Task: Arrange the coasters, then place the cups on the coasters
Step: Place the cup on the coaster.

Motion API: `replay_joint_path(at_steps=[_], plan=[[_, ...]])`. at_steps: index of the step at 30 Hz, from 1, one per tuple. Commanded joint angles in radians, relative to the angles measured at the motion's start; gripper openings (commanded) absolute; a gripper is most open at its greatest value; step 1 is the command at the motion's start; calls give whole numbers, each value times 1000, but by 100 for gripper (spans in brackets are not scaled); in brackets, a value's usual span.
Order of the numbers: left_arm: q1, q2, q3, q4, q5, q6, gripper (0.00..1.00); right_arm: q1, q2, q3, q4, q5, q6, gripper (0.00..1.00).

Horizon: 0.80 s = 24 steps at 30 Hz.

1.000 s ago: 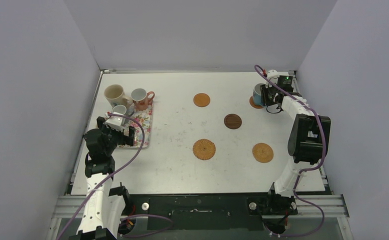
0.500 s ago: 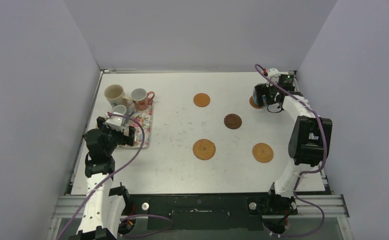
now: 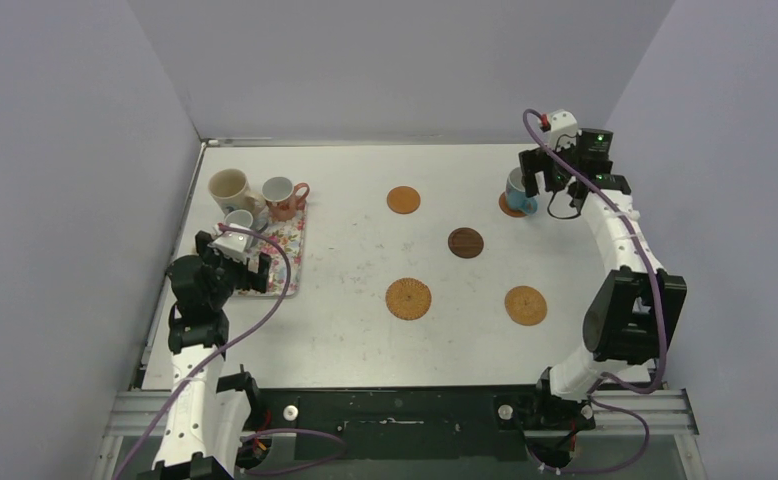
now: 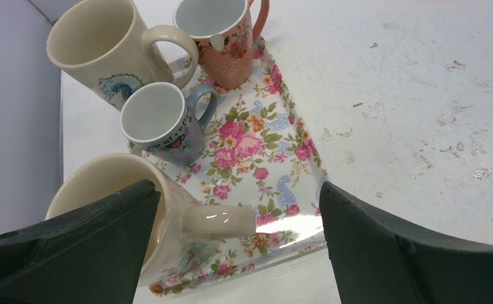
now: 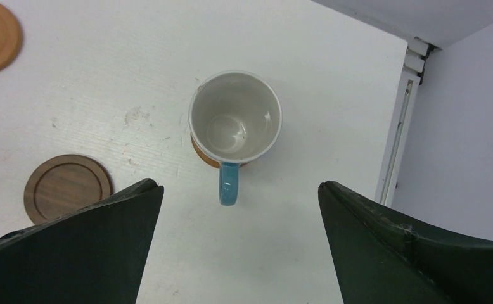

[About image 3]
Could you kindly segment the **blue mug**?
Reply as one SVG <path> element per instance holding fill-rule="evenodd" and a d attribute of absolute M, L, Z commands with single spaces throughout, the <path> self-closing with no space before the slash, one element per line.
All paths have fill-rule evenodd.
<path fill-rule="evenodd" d="M 536 197 L 527 198 L 525 196 L 520 167 L 514 168 L 509 173 L 506 180 L 505 193 L 510 197 L 510 203 L 514 209 L 518 209 L 518 201 L 523 200 L 525 203 L 523 210 L 528 213 L 528 215 L 533 215 L 537 212 L 538 203 Z"/>

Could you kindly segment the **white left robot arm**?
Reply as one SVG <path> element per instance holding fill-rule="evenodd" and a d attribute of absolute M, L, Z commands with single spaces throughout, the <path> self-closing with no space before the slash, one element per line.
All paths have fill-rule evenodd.
<path fill-rule="evenodd" d="M 172 262 L 167 276 L 175 301 L 168 315 L 172 388 L 164 432 L 141 479 L 231 479 L 242 430 L 263 419 L 264 403 L 246 371 L 223 375 L 229 338 L 224 306 L 241 275 L 215 251 L 211 235 L 197 235 L 200 253 Z"/>

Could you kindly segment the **pink mug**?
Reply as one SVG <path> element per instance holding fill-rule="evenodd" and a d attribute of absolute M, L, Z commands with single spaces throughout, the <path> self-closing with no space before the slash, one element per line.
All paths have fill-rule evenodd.
<path fill-rule="evenodd" d="M 261 189 L 271 218 L 278 222 L 289 221 L 304 211 L 309 193 L 307 183 L 294 183 L 280 176 L 268 179 Z"/>

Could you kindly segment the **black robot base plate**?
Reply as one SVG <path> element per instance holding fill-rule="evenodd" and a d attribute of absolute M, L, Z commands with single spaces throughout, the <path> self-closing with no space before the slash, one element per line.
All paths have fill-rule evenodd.
<path fill-rule="evenodd" d="M 259 392 L 260 404 L 254 408 L 245 424 L 246 429 L 297 428 L 291 424 L 298 410 L 288 406 L 283 418 L 289 423 L 281 428 L 271 424 L 268 405 L 271 390 L 295 391 L 390 391 L 414 390 L 447 392 L 471 391 L 487 399 L 506 394 L 517 402 L 518 411 L 511 404 L 500 406 L 498 421 L 481 419 L 460 426 L 445 420 L 430 420 L 423 425 L 379 424 L 375 421 L 354 421 L 333 425 L 319 421 L 315 431 L 343 439 L 345 453 L 350 460 L 457 460 L 465 457 L 492 457 L 499 461 L 523 461 L 529 452 L 554 451 L 563 456 L 574 446 L 577 434 L 595 428 L 596 422 L 587 402 L 556 400 L 534 385 L 439 386 L 410 388 L 354 388 L 354 389 L 272 389 Z"/>

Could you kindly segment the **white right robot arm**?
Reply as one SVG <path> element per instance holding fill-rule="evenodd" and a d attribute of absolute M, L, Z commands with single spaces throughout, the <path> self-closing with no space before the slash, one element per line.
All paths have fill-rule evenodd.
<path fill-rule="evenodd" d="M 630 185 L 612 171 L 611 132 L 552 124 L 541 130 L 547 136 L 533 132 L 534 146 L 519 154 L 523 194 L 566 193 L 607 271 L 585 312 L 581 345 L 544 371 L 544 392 L 530 402 L 533 419 L 554 428 L 569 417 L 569 401 L 604 384 L 638 394 L 659 389 L 687 285 L 650 251 Z"/>

